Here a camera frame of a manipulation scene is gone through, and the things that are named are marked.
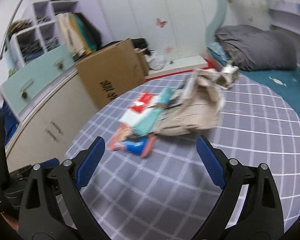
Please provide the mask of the person's left hand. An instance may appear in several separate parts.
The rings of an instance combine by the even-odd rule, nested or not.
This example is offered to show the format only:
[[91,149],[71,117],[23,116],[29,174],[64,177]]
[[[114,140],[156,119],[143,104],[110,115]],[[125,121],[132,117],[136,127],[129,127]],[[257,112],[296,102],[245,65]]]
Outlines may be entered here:
[[19,230],[19,221],[14,217],[2,212],[1,213],[3,219],[7,222],[7,224],[16,232]]

